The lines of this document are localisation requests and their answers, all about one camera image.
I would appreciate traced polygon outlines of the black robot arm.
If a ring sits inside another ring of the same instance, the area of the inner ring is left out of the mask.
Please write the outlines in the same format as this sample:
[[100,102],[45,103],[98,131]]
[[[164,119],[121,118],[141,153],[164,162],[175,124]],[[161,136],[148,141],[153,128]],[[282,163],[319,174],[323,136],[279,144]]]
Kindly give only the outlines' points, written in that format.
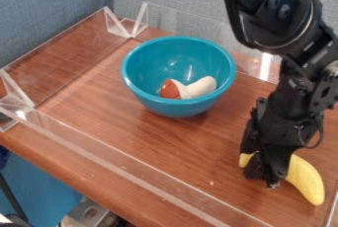
[[290,157],[322,136],[324,111],[338,104],[338,36],[322,20],[319,0],[224,0],[240,44],[282,58],[276,89],[256,100],[240,152],[252,156],[248,179],[275,187]]

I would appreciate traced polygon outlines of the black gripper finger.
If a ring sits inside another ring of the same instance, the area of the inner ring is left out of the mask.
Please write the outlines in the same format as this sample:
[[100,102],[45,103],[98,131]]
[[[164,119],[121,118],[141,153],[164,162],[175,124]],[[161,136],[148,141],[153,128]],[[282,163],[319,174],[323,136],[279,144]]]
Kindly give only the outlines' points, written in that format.
[[252,154],[245,154],[244,160],[244,177],[248,180],[264,180],[265,169],[263,164],[263,154],[259,151]]
[[267,187],[275,189],[286,178],[291,151],[283,147],[268,147],[264,150]]

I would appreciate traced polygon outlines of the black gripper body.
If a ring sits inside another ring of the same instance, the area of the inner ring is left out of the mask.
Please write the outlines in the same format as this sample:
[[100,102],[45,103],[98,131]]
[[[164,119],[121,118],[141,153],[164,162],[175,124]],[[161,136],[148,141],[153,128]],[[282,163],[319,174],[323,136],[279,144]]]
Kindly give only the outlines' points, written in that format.
[[314,149],[323,135],[323,108],[320,107],[320,82],[300,77],[286,77],[267,98],[256,99],[251,111],[240,152],[264,153],[268,147]]

